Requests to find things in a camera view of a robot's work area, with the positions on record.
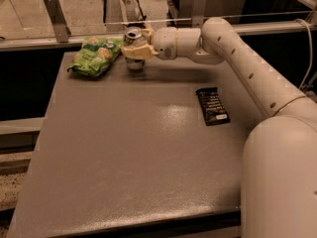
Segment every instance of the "table top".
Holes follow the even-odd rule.
[[[8,237],[48,237],[237,211],[261,112],[230,66],[118,57],[91,79],[64,55]],[[218,87],[231,122],[206,126],[195,91]]]

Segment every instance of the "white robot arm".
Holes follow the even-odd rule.
[[[317,104],[222,18],[209,19],[202,30],[160,29],[152,45],[152,54],[162,60],[225,60],[267,118],[251,133],[243,153],[242,237],[316,238]]]

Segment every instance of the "concrete floor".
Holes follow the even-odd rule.
[[[73,36],[107,34],[103,0],[59,0],[59,3]],[[140,4],[148,20],[166,18],[165,0],[140,0]],[[7,40],[54,36],[43,0],[0,0],[0,15],[0,37]]]

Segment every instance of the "green chip bag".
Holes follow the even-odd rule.
[[[122,45],[119,38],[86,37],[67,71],[97,77],[110,67]]]

